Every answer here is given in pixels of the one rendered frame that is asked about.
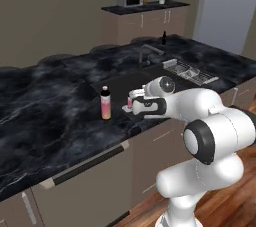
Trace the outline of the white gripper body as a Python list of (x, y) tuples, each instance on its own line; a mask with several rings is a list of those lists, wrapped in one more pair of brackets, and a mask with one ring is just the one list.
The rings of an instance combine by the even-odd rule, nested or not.
[(143, 97), (145, 95), (145, 89), (140, 88), (140, 89), (135, 89), (129, 92), (129, 97), (131, 99), (137, 98), (137, 97)]

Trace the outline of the dark sink basin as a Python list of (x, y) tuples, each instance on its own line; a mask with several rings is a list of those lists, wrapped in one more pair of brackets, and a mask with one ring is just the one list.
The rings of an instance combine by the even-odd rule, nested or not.
[(128, 93), (132, 90), (140, 89), (143, 85), (146, 85), (150, 81), (161, 76), (167, 76), (172, 79), (175, 92), (193, 87), (191, 82), (164, 70), (162, 65), (156, 65), (131, 74), (110, 78), (93, 84), (92, 87), (97, 93), (100, 93), (104, 85), (109, 88), (111, 95), (110, 107), (112, 117), (120, 114), (129, 116), (129, 113), (126, 113), (122, 109), (122, 107), (128, 102)]

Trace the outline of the large pink bottle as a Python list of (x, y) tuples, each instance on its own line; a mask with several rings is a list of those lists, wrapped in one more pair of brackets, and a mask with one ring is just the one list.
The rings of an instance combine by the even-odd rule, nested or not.
[(101, 116), (104, 120), (109, 120), (111, 118), (111, 93), (107, 86), (102, 87), (100, 99)]

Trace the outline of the brown under-sink cupboard front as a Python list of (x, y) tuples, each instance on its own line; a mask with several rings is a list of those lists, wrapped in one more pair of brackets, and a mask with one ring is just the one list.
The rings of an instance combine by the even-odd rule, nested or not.
[[(155, 188), (142, 194), (144, 189), (156, 183), (156, 175), (159, 171), (192, 158), (183, 142), (184, 126), (185, 124), (182, 121), (167, 119), (132, 138), (133, 206), (139, 204), (154, 192)], [(175, 131), (170, 135), (155, 142), (152, 141), (172, 129), (175, 129)]]

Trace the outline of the brown cupboard run, black top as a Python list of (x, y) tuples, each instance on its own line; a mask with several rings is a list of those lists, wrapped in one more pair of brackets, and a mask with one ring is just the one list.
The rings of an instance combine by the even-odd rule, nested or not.
[(166, 0), (138, 7), (103, 7), (102, 43), (125, 45), (137, 37), (183, 35), (189, 4)]

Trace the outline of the brown dishwasher front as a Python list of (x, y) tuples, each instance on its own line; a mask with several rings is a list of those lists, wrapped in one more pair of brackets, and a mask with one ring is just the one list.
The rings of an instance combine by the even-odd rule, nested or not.
[(131, 204), (132, 149), (49, 190), (32, 192), (45, 227), (111, 227)]

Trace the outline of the brown cupboard door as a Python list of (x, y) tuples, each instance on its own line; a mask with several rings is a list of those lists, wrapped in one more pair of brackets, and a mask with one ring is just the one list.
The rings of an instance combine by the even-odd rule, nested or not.
[[(37, 224), (32, 225), (24, 202), (22, 192), (29, 198)], [(45, 227), (31, 189), (26, 189), (0, 202), (0, 227)]]
[(235, 105), (242, 109), (249, 109), (256, 94), (256, 77), (235, 87), (238, 88), (235, 104), (232, 104), (233, 88), (221, 94), (223, 104), (226, 106)]

